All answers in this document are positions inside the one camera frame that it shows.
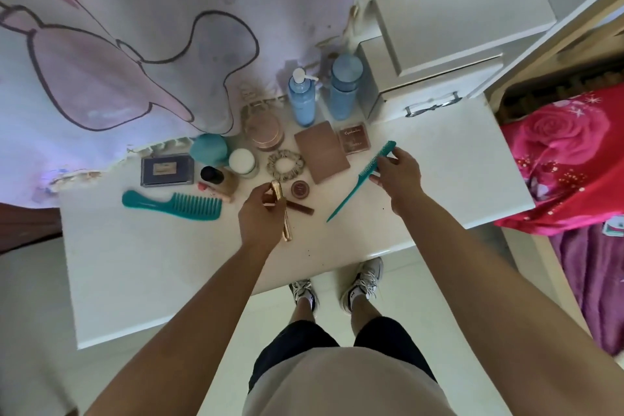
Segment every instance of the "sneaker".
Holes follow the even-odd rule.
[[[347,314],[351,313],[351,301],[355,296],[363,294],[366,299],[376,297],[375,290],[384,274],[384,261],[381,257],[373,258],[362,263],[357,272],[353,284],[340,298],[340,307]]]
[[[302,297],[311,299],[312,313],[316,314],[316,310],[318,309],[318,297],[316,296],[314,288],[312,288],[312,282],[309,279],[295,281],[294,283],[289,284],[288,287],[290,288],[295,304],[297,304]]]

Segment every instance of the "table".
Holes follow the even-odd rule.
[[[301,128],[288,107],[281,115],[283,148],[296,151],[293,134]],[[273,251],[254,293],[414,245],[386,193],[373,183],[325,222],[389,139],[418,159],[425,192],[466,228],[534,207],[485,97],[369,126],[368,133],[372,149],[348,156],[347,171],[320,185],[304,173],[311,191],[301,203],[316,213],[289,211],[294,240]],[[258,153],[262,165],[267,156]],[[214,222],[123,207],[121,195],[130,188],[154,199],[202,194],[195,185],[142,190],[139,159],[116,166],[91,187],[62,191],[78,348],[167,322],[238,249],[238,210],[253,187],[269,180],[264,168],[254,179],[241,180],[235,202],[224,204]],[[290,196],[290,183],[285,192]]]

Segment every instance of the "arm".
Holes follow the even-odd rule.
[[[238,215],[238,252],[117,374],[87,416],[197,414],[262,267],[281,239],[286,201],[267,211],[262,195],[268,188],[267,183],[254,189]]]
[[[396,149],[371,180],[390,195],[464,336],[516,416],[624,413],[624,372],[550,299],[420,188]]]

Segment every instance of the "shirt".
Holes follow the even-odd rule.
[[[243,416],[454,416],[421,369],[364,347],[311,349],[262,375]]]

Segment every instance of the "wide-tooth comb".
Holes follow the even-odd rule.
[[[334,218],[334,216],[339,213],[340,209],[343,208],[343,206],[347,203],[349,199],[351,199],[351,197],[355,194],[355,192],[359,189],[359,187],[362,186],[362,184],[368,179],[368,177],[372,174],[372,172],[375,171],[375,169],[377,168],[377,159],[380,156],[388,156],[388,154],[394,150],[395,146],[396,146],[395,141],[392,141],[392,140],[387,141],[386,144],[383,146],[383,148],[379,150],[379,153],[377,153],[377,155],[375,155],[375,157],[368,162],[366,167],[364,167],[362,172],[360,172],[360,174],[358,175],[357,177],[358,183],[353,188],[353,191],[350,192],[349,195],[345,198],[345,200],[340,203],[340,206],[337,207],[336,210],[330,215],[330,218],[327,219],[327,222],[331,221]]]
[[[146,198],[136,191],[126,191],[121,198],[125,207],[150,209],[171,215],[177,215],[193,221],[215,221],[221,216],[223,201],[216,198],[200,198],[175,192],[166,202]]]

